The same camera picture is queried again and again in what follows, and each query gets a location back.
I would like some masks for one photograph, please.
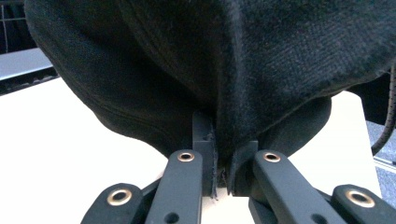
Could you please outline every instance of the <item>white tabletop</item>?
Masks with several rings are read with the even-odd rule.
[[[166,158],[105,128],[64,82],[0,97],[0,223],[79,223],[99,193],[117,183],[143,188]],[[355,184],[380,196],[356,95],[332,98],[326,126],[291,161],[316,188]],[[252,223],[247,198],[219,190],[204,198],[202,223]]]

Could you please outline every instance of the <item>bolt hole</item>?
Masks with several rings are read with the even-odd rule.
[[[362,203],[368,202],[367,198],[365,198],[364,196],[362,196],[360,194],[353,193],[351,196],[352,196],[352,198],[354,198],[355,200],[357,200],[359,202],[362,202]]]
[[[114,196],[113,196],[113,200],[122,200],[122,199],[124,199],[126,197],[126,193],[124,193],[124,192],[119,192],[119,193],[116,193]]]
[[[112,206],[120,206],[132,199],[132,192],[128,189],[115,189],[108,194],[107,202]]]
[[[274,153],[267,152],[264,154],[264,159],[270,162],[279,162],[280,157]]]
[[[348,190],[346,192],[346,197],[351,202],[361,207],[371,208],[375,206],[375,201],[369,195],[354,189]]]
[[[327,224],[326,218],[322,215],[314,214],[311,216],[311,218],[317,224]]]
[[[189,152],[183,152],[183,153],[180,153],[180,154],[177,156],[177,158],[178,158],[180,161],[192,161],[192,160],[194,160],[194,154],[189,153]]]
[[[178,214],[176,213],[169,213],[163,219],[166,223],[177,223],[178,222]]]
[[[181,155],[181,159],[183,159],[183,160],[188,160],[190,158],[191,158],[191,155],[189,155],[189,154],[182,154]]]

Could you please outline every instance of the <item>black fabric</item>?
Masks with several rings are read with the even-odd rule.
[[[224,161],[307,102],[378,77],[396,54],[395,0],[25,4],[74,93],[165,156],[191,147],[196,109],[216,118]]]

